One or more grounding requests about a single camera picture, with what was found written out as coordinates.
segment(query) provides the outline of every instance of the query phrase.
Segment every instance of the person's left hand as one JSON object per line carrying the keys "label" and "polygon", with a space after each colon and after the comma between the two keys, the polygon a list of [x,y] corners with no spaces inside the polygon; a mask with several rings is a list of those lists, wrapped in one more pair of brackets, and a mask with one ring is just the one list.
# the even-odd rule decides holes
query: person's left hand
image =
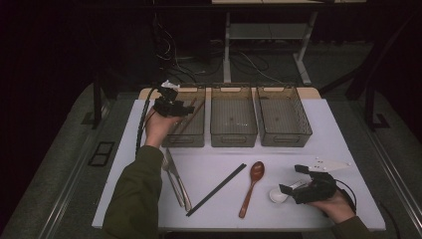
{"label": "person's left hand", "polygon": [[161,146],[162,141],[167,136],[168,131],[171,127],[181,121],[183,118],[181,117],[170,117],[165,118],[162,117],[158,112],[156,112],[153,108],[149,110],[146,122],[146,140],[145,145],[150,145],[159,148]]}

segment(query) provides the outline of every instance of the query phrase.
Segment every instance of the floor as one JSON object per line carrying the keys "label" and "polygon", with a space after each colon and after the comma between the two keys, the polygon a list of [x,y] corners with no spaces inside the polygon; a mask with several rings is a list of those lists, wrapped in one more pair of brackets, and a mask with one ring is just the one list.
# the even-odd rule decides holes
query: floor
{"label": "floor", "polygon": [[[213,58],[201,63],[180,52],[169,80],[182,82],[222,82],[222,46],[212,42]],[[371,49],[371,44],[356,42],[341,45],[311,44],[305,65],[320,89],[356,68]],[[297,42],[233,42],[231,49],[232,82],[293,82],[301,86],[292,53]],[[380,238],[422,238],[415,221],[420,217],[418,202],[422,179],[422,146],[401,118],[380,94],[375,112],[382,114],[389,128],[370,131],[363,122],[363,99],[348,101],[347,85],[323,95],[343,133],[355,162],[378,202],[386,230],[375,232]],[[100,201],[113,156],[118,149],[128,114],[138,92],[121,92],[117,99],[103,99],[103,120],[97,129],[93,119],[93,89],[86,88],[76,100],[68,118],[47,153],[29,189],[6,227],[8,238],[102,238],[101,230],[91,226]],[[89,166],[97,145],[112,141],[110,159],[104,167]],[[213,234],[201,238],[333,238],[329,231],[300,234]],[[168,234],[164,238],[182,238]]]}

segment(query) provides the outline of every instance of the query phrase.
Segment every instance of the table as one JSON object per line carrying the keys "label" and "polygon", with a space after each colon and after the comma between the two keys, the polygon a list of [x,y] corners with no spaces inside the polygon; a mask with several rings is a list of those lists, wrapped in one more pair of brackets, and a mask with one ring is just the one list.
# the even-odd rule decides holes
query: table
{"label": "table", "polygon": [[[289,198],[285,203],[271,201],[269,192],[279,183],[293,184],[306,174],[297,173],[295,164],[311,166],[317,159],[351,163],[352,167],[334,171],[331,175],[347,183],[357,197],[357,215],[370,230],[385,230],[385,222],[347,148],[341,132],[325,100],[315,89],[298,89],[314,134],[305,147],[262,147],[259,136],[254,147],[215,148],[210,144],[210,102],[205,106],[205,146],[171,148],[180,176],[195,206],[241,163],[247,167],[228,182],[190,217],[180,207],[170,182],[162,171],[162,191],[159,200],[159,228],[173,231],[313,231],[330,227],[331,221],[317,209],[298,205]],[[124,130],[93,226],[101,228],[106,208],[125,166],[134,160],[136,132],[144,100],[135,101]],[[249,170],[256,161],[263,161],[266,173],[254,188],[245,219],[239,210],[250,185]]]}

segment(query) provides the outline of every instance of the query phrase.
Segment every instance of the olive green sleeve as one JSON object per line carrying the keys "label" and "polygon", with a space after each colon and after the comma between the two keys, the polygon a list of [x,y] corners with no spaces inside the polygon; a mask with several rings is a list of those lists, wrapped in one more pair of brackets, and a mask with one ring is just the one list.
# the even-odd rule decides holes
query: olive green sleeve
{"label": "olive green sleeve", "polygon": [[358,216],[336,224],[332,227],[332,233],[336,239],[375,239],[365,224]]}
{"label": "olive green sleeve", "polygon": [[158,148],[145,145],[123,170],[105,213],[105,238],[158,238],[162,158]]}

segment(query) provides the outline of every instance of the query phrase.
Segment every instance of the hand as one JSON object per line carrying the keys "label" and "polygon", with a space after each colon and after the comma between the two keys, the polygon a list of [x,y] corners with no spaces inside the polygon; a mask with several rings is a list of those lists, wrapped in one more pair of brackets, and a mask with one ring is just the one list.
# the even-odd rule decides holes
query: hand
{"label": "hand", "polygon": [[348,205],[347,199],[345,199],[344,195],[339,191],[327,200],[309,202],[308,205],[314,206],[325,212],[336,224],[355,216]]}
{"label": "hand", "polygon": [[150,145],[159,148],[162,141],[167,136],[171,127],[181,121],[180,117],[165,118],[157,113],[154,109],[149,110],[146,115],[146,140],[145,145]]}

